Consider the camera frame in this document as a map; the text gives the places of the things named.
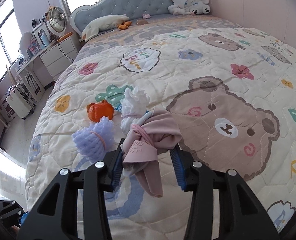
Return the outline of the purple foam net trash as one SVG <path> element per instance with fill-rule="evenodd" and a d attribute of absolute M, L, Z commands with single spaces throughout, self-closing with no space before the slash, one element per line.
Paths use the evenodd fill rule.
<path fill-rule="evenodd" d="M 114 142 L 114 123 L 107 116 L 72 134 L 77 151 L 91 164 L 104 159 Z"/>

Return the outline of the white drawer nightstand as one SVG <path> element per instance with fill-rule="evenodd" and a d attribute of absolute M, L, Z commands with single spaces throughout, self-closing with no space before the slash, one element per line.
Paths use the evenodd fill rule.
<path fill-rule="evenodd" d="M 78 36 L 73 33 L 64 40 L 56 42 L 40 56 L 42 63 L 54 81 L 72 64 L 80 48 Z"/>

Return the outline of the white desk fan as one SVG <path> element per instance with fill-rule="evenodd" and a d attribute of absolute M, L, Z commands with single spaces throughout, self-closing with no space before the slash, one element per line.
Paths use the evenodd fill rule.
<path fill-rule="evenodd" d="M 53 35 L 62 37 L 67 27 L 67 19 L 64 11 L 59 7 L 50 7 L 47 14 L 46 25 Z"/>

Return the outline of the light blue water bottle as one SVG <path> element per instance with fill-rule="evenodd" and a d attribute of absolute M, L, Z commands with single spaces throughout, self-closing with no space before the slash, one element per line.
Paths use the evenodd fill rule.
<path fill-rule="evenodd" d="M 45 31 L 44 30 L 40 30 L 39 33 L 40 33 L 39 36 L 40 36 L 40 40 L 41 40 L 42 44 L 45 47 L 49 46 L 50 42 L 49 42 L 49 39 L 48 39 L 47 34 L 45 33 Z"/>

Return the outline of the small brown plush toy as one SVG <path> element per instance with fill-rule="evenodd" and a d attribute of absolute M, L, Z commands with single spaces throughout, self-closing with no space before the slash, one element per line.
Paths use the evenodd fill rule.
<path fill-rule="evenodd" d="M 136 25 L 145 25 L 148 24 L 149 22 L 147 20 L 141 19 L 136 21 Z"/>

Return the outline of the bear pattern quilt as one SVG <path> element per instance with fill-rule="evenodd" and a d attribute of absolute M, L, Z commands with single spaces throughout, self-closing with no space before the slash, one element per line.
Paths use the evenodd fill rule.
<path fill-rule="evenodd" d="M 86 42 L 36 124 L 26 168 L 29 209 L 62 168 L 89 167 L 72 135 L 91 124 L 91 103 L 114 107 L 113 144 L 119 144 L 126 96 L 140 110 L 171 113 L 180 147 L 197 161 L 235 169 L 278 233 L 296 223 L 296 49 L 208 16 L 155 16 Z"/>

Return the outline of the small pink plush toy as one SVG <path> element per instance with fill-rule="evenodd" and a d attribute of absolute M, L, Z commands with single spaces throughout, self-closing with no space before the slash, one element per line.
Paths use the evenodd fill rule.
<path fill-rule="evenodd" d="M 150 14 L 143 14 L 142 15 L 142 19 L 144 19 L 144 20 L 147 20 L 149 18 L 151 18 L 151 15 Z"/>

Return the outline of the white mirror frame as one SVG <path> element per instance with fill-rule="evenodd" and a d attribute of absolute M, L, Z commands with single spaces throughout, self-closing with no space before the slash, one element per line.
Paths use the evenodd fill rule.
<path fill-rule="evenodd" d="M 41 49 L 44 49 L 45 46 L 42 44 L 42 42 L 41 42 L 41 40 L 40 40 L 40 36 L 39 36 L 39 35 L 40 35 L 40 33 L 39 33 L 40 30 L 44 30 L 45 33 L 47 34 L 48 39 L 49 39 L 49 32 L 48 32 L 48 30 L 47 30 L 47 27 L 46 27 L 46 24 L 45 24 L 45 23 L 40 23 L 40 24 L 38 24 L 38 25 L 33 29 L 33 33 L 34 33 L 34 36 L 35 36 L 36 40 L 38 41 L 38 43 L 39 43 Z"/>

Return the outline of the white plush dog toy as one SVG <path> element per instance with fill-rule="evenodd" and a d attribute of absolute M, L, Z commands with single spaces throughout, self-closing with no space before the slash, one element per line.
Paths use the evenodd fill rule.
<path fill-rule="evenodd" d="M 173 5 L 168 6 L 173 15 L 200 15 L 209 14 L 211 8 L 209 0 L 171 0 Z"/>

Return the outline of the white duck plush pillow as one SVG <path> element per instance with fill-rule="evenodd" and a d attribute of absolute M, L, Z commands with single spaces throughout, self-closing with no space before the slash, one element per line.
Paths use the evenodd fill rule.
<path fill-rule="evenodd" d="M 126 15 L 107 15 L 96 18 L 89 22 L 84 28 L 81 34 L 81 38 L 87 42 L 91 38 L 98 35 L 101 31 L 106 31 L 114 28 L 118 28 L 120 25 L 131 25 L 129 17 Z"/>

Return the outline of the side window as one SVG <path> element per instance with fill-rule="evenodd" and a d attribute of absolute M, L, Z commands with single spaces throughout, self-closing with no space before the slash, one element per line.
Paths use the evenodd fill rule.
<path fill-rule="evenodd" d="M 0 82 L 20 56 L 22 34 L 17 23 L 13 0 L 0 2 Z"/>

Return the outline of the blue tufted bed headboard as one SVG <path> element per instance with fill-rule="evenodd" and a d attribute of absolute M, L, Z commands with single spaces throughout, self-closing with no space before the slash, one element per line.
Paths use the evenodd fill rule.
<path fill-rule="evenodd" d="M 144 14 L 167 14 L 172 0 L 101 0 L 94 5 L 83 5 L 70 15 L 70 25 L 79 34 L 92 20 L 107 15 L 125 14 L 131 20 L 141 18 Z"/>

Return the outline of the white desk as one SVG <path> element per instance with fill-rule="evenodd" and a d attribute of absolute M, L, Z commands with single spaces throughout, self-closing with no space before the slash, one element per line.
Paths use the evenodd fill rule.
<path fill-rule="evenodd" d="M 50 85 L 54 79 L 49 74 L 46 65 L 41 60 L 41 56 L 45 55 L 51 48 L 55 46 L 55 41 L 52 41 L 49 46 L 40 50 L 29 61 L 24 62 L 16 75 L 20 78 L 21 82 L 27 87 L 32 98 L 36 102 L 40 102 L 45 89 Z"/>

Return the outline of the pink cloth bundle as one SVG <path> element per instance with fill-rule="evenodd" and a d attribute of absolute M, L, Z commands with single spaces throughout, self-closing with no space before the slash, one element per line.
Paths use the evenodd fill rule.
<path fill-rule="evenodd" d="M 158 155 L 173 149 L 182 139 L 176 120 L 166 110 L 146 113 L 131 124 L 123 151 L 124 175 L 136 176 L 141 187 L 153 197 L 162 197 Z"/>

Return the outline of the white rolling cart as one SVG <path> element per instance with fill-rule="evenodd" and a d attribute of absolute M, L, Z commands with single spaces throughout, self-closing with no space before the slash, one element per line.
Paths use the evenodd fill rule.
<path fill-rule="evenodd" d="M 10 86 L 6 93 L 6 101 L 14 112 L 23 120 L 34 113 L 34 99 L 26 93 L 20 84 Z"/>

